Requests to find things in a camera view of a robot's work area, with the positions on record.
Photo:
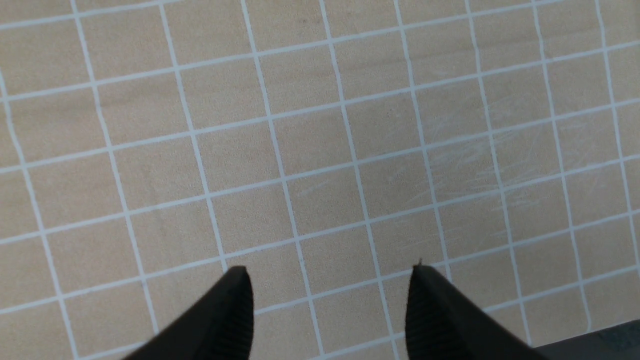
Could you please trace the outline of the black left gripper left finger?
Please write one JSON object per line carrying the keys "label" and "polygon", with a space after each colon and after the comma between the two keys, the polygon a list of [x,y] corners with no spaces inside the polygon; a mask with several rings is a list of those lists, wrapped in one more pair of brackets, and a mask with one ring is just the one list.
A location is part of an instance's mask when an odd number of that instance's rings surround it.
{"label": "black left gripper left finger", "polygon": [[245,266],[233,266],[194,305],[128,360],[248,360],[254,293]]}

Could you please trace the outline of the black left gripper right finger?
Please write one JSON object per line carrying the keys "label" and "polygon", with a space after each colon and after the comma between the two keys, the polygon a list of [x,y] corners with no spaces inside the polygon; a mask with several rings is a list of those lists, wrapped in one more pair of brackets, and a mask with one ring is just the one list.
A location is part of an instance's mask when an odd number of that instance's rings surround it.
{"label": "black left gripper right finger", "polygon": [[413,266],[404,332],[410,360],[546,358],[494,321],[429,265]]}

